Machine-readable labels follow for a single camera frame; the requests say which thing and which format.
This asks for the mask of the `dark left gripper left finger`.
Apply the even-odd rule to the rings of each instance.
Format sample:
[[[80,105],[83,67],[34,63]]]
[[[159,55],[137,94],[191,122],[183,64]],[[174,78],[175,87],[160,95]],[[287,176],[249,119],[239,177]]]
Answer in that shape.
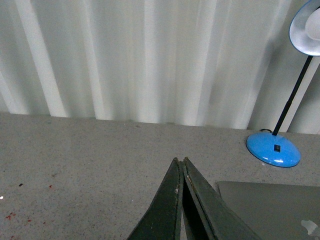
[[[179,240],[181,236],[181,167],[175,157],[148,210],[129,240]]]

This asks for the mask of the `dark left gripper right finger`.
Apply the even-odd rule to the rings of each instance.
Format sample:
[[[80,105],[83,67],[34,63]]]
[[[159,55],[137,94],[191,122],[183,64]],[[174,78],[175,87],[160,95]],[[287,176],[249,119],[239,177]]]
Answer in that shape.
[[[259,240],[255,233],[222,200],[193,163],[183,167],[183,220],[188,240]]]

